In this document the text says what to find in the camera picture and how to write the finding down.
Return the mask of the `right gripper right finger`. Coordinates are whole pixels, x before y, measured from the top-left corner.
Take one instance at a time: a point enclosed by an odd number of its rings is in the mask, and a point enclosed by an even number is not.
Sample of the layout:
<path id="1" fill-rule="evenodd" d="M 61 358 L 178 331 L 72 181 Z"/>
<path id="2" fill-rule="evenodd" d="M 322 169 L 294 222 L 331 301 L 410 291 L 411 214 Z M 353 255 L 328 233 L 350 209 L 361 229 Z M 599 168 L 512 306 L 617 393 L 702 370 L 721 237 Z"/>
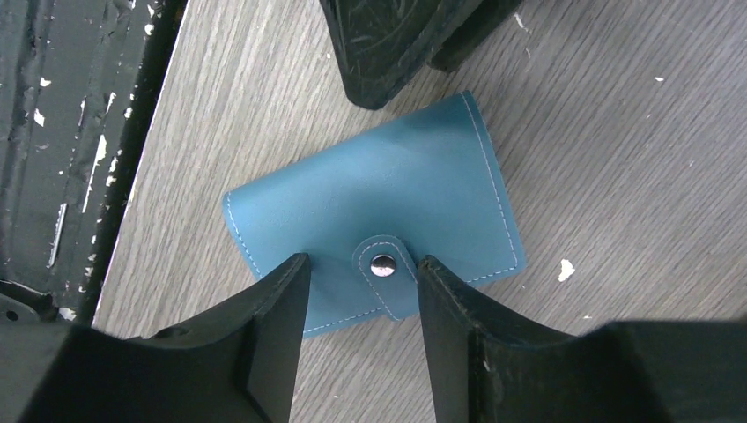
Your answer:
<path id="1" fill-rule="evenodd" d="M 617 321 L 572 336 L 528 319 L 434 256 L 418 303 L 439 422 L 743 422 L 746 326 Z"/>

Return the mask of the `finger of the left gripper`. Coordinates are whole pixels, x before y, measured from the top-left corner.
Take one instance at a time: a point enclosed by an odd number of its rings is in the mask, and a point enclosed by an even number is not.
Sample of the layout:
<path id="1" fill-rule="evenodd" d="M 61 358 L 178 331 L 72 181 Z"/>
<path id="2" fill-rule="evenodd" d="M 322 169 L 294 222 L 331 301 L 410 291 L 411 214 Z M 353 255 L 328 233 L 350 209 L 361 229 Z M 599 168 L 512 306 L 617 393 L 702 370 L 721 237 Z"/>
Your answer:
<path id="1" fill-rule="evenodd" d="M 470 15 L 458 19 L 428 66 L 444 72 L 456 71 L 488 36 L 522 4 L 522 0 L 473 1 Z"/>
<path id="2" fill-rule="evenodd" d="M 386 106 L 478 1 L 321 1 L 345 95 L 354 105 Z"/>

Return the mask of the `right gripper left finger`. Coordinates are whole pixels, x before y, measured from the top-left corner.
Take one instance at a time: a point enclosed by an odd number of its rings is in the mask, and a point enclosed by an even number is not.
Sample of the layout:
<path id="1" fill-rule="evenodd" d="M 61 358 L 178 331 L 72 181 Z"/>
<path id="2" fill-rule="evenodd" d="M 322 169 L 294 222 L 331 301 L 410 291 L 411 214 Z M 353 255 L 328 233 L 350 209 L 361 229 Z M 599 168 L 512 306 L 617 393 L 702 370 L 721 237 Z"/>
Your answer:
<path id="1" fill-rule="evenodd" d="M 286 422 L 310 260 L 298 253 L 150 338 L 75 323 L 1 327 L 4 422 Z"/>

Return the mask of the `blue leather card holder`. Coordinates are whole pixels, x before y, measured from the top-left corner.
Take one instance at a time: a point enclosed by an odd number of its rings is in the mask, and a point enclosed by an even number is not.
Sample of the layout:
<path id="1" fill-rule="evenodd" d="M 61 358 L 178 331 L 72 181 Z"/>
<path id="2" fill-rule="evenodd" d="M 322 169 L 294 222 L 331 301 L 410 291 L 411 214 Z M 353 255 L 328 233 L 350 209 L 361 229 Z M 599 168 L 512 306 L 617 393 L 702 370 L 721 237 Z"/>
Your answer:
<path id="1" fill-rule="evenodd" d="M 469 92 L 362 132 L 227 192 L 227 228 L 257 278 L 305 253 L 303 334 L 418 312 L 435 256 L 473 286 L 525 269 L 507 189 Z"/>

